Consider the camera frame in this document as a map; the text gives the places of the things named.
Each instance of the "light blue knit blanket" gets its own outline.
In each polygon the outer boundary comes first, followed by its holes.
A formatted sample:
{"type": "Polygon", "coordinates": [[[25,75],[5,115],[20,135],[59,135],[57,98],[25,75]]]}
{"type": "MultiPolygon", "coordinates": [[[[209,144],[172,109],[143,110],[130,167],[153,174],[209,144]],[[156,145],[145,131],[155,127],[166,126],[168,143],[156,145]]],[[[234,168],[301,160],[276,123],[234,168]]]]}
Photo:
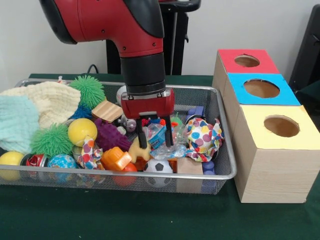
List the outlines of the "light blue knit blanket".
{"type": "Polygon", "coordinates": [[[39,113],[26,96],[0,96],[0,147],[31,153],[31,137],[39,129],[39,113]]]}

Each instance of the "circular hole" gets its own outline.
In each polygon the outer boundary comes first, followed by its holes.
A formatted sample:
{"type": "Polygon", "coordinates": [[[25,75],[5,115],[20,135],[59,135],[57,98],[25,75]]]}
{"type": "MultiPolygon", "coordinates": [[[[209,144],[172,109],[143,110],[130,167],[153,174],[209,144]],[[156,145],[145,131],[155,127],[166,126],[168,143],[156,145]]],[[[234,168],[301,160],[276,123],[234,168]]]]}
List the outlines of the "circular hole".
{"type": "Polygon", "coordinates": [[[269,116],[264,120],[264,126],[274,134],[291,138],[297,135],[300,131],[299,124],[286,116],[274,115],[269,116]]]}
{"type": "Polygon", "coordinates": [[[275,98],[280,93],[280,89],[276,85],[262,79],[246,81],[244,88],[249,94],[263,99],[275,98]]]}
{"type": "Polygon", "coordinates": [[[253,68],[260,65],[260,61],[257,58],[246,54],[237,56],[234,61],[236,64],[246,68],[253,68]]]}

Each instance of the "stacked boxes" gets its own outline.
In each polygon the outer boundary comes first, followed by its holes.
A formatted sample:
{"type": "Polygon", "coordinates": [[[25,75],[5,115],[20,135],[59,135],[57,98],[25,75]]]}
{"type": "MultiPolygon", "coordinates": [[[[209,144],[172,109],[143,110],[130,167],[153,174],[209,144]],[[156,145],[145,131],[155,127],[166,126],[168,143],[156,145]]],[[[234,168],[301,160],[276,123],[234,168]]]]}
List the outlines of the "stacked boxes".
{"type": "Polygon", "coordinates": [[[304,203],[320,170],[320,133],[265,50],[219,50],[220,90],[242,203],[304,203]]]}

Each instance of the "colorful polka dot fabric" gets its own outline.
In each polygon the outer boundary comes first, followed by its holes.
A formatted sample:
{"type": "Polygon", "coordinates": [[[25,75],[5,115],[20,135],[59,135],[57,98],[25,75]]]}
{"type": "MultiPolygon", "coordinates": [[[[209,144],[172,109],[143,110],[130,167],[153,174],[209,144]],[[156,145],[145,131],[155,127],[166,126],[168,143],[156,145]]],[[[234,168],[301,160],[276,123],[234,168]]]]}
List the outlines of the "colorful polka dot fabric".
{"type": "Polygon", "coordinates": [[[101,159],[102,149],[95,149],[95,141],[86,136],[81,151],[81,156],[77,159],[77,163],[84,169],[100,169],[97,162],[101,159]]]}
{"type": "Polygon", "coordinates": [[[209,162],[224,140],[219,120],[216,119],[213,126],[204,119],[196,117],[185,127],[189,145],[186,155],[196,162],[209,162]]]}

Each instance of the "black cable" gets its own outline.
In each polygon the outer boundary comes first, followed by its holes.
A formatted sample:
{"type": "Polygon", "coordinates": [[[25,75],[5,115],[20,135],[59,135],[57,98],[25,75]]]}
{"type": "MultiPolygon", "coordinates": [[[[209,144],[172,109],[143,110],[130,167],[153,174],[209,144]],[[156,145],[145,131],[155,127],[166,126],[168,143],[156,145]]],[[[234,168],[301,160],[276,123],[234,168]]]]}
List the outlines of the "black cable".
{"type": "Polygon", "coordinates": [[[90,67],[89,67],[89,69],[88,69],[88,71],[87,71],[86,73],[89,74],[92,68],[95,69],[95,72],[96,72],[97,74],[99,73],[99,70],[98,70],[97,66],[94,65],[94,64],[91,64],[91,65],[90,65],[90,67]]]}

